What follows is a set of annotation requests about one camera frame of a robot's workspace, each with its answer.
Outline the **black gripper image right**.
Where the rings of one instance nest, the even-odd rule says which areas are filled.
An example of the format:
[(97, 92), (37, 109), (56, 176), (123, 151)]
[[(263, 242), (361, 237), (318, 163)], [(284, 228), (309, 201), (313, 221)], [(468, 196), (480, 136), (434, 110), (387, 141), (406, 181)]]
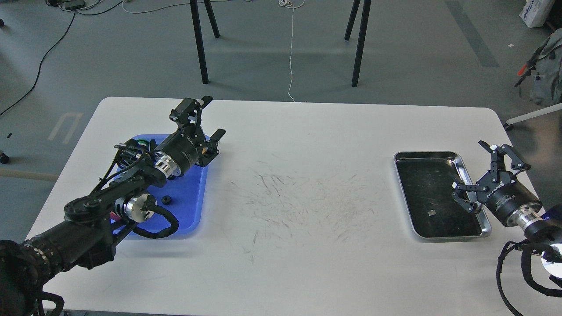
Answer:
[(453, 199), (469, 214), (482, 210), (480, 203), (505, 227), (516, 226), (519, 210), (538, 212), (543, 204), (537, 196), (522, 185), (517, 175), (531, 169), (513, 146), (489, 145), (480, 140), (478, 144), (490, 153), (490, 169), (474, 184), (452, 182)]

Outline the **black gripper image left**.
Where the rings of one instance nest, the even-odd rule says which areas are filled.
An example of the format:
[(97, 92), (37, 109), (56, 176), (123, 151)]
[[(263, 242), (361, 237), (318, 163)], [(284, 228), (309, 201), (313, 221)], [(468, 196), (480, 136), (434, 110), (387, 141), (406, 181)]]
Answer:
[(207, 136), (201, 128), (202, 111), (213, 102), (212, 96), (184, 98), (170, 113), (177, 131), (170, 134), (154, 151), (154, 167), (169, 176), (184, 176), (193, 166), (204, 168), (219, 155), (219, 142), (226, 130), (217, 129)]

